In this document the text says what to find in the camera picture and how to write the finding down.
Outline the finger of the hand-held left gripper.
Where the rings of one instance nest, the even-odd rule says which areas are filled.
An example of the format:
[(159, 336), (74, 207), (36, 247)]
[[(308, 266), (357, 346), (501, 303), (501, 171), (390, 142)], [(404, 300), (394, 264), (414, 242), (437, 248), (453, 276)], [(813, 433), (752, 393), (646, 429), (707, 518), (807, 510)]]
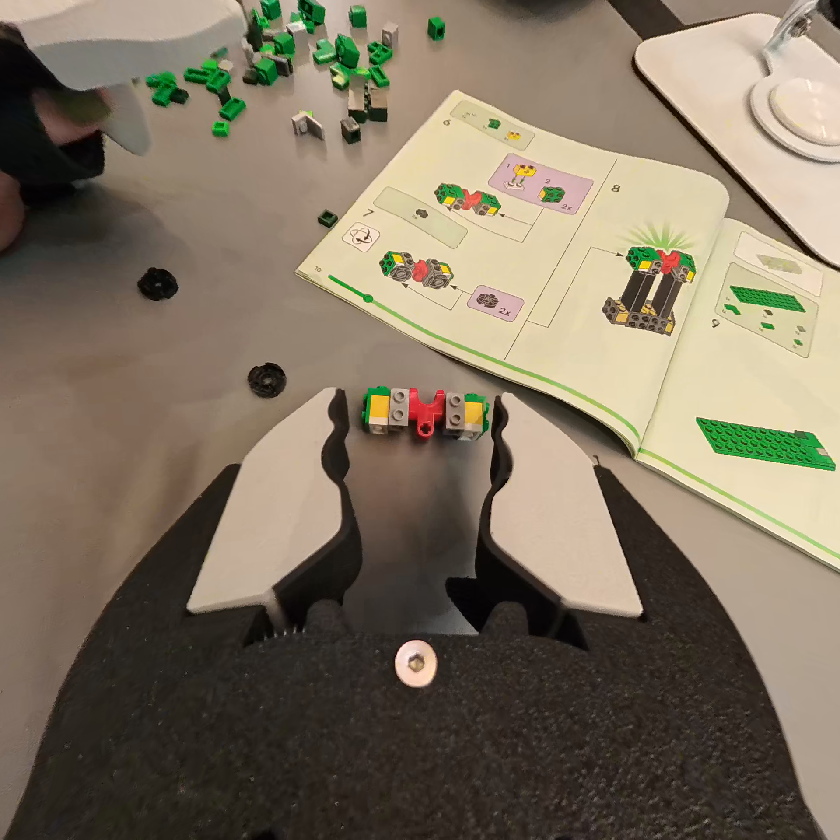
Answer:
[(179, 69), (237, 44), (247, 28), (233, 1), (2, 1), (1, 19), (77, 90)]
[(103, 133), (127, 152), (146, 155), (152, 146), (151, 129), (134, 84), (128, 81), (104, 87), (101, 96), (109, 109)]

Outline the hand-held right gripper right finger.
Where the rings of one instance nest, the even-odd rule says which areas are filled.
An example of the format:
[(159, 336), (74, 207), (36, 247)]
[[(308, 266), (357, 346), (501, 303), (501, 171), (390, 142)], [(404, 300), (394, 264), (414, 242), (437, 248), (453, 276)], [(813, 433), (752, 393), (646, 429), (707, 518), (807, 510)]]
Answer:
[(639, 619), (643, 605), (590, 457), (511, 393), (496, 398), (490, 433), (476, 551), (490, 604), (520, 604), (530, 632), (559, 632), (570, 610)]

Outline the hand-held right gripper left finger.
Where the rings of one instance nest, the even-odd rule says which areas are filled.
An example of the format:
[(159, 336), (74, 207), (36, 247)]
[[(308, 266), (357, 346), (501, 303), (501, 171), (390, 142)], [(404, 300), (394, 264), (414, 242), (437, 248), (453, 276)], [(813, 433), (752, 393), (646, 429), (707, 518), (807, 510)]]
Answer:
[(362, 565), (344, 479), (350, 467), (344, 390), (325, 388), (245, 457), (186, 605), (190, 614), (262, 606), (277, 631), (338, 603)]

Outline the black round brick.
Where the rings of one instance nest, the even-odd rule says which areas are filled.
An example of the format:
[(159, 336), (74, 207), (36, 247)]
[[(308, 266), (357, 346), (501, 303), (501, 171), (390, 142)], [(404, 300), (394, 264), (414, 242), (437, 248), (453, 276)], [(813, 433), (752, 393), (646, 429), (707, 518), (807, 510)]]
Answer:
[(173, 274), (163, 268), (148, 268), (136, 284), (145, 299), (151, 301), (169, 300), (179, 291), (179, 284)]
[(248, 387), (259, 398), (275, 398), (287, 385), (287, 375), (274, 362), (266, 362), (253, 367), (248, 372)]

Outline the red green yellow brick assembly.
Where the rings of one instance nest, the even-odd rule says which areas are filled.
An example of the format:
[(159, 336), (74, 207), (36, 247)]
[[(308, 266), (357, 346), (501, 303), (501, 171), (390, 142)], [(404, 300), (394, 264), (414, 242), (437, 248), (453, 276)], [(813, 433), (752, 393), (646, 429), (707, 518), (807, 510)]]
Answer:
[(490, 427), (490, 405), (474, 392), (436, 391), (430, 402), (421, 400), (416, 388), (376, 386), (364, 394), (361, 408), (364, 430), (387, 434), (412, 428), (427, 441), (438, 430), (457, 440), (477, 440)]

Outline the person's left hand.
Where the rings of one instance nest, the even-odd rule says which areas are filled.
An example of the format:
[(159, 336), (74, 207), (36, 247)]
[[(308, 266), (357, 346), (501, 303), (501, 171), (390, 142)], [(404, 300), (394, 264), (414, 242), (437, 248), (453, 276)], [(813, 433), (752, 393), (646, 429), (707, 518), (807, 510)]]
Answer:
[(19, 239), (26, 219), (26, 205), (21, 185), (11, 175), (1, 172), (1, 254)]

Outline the pile of green bricks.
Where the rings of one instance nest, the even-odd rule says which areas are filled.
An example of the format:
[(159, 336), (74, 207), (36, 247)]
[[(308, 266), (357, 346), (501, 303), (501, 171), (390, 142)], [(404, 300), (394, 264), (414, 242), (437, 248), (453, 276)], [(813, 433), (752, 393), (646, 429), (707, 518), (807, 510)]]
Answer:
[[(318, 38), (312, 45), (309, 37), (326, 25), (326, 13), (321, 2), (298, 1), (284, 27), (273, 28), (281, 18), (280, 2), (263, 1), (259, 7), (247, 9), (248, 26), (242, 42), (247, 66), (241, 79), (249, 86), (271, 87), (278, 79), (293, 75), (296, 59), (311, 57), (316, 67), (329, 70), (334, 89), (347, 92), (348, 115), (339, 125), (344, 141), (353, 144), (361, 139), (361, 125), (388, 119), (391, 81), (384, 65), (396, 50), (398, 26), (384, 25), (380, 37), (363, 49), (352, 35), (342, 33)], [(226, 48), (218, 49), (200, 66), (185, 68), (180, 76), (168, 70), (147, 76), (144, 82), (152, 92), (153, 104), (162, 108), (185, 104), (190, 93), (184, 84), (200, 86), (219, 102), (213, 136), (228, 137), (232, 122), (245, 112), (246, 102), (230, 91), (235, 66), (226, 54)]]

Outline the pale green instruction booklet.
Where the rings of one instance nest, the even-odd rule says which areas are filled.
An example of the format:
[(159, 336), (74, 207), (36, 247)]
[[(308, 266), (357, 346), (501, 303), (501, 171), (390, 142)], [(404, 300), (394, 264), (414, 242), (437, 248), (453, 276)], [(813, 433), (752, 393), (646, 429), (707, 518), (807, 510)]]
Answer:
[(454, 91), (297, 274), (838, 570), (838, 272), (728, 202)]

